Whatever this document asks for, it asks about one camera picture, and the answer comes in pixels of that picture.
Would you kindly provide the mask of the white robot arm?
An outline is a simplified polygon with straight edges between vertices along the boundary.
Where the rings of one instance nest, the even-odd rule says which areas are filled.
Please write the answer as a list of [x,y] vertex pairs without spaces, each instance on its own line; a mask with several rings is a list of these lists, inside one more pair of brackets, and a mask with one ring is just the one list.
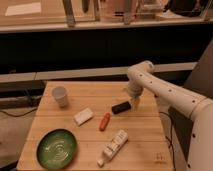
[[159,79],[154,70],[151,61],[127,69],[129,96],[137,98],[146,88],[192,120],[186,171],[213,171],[213,99]]

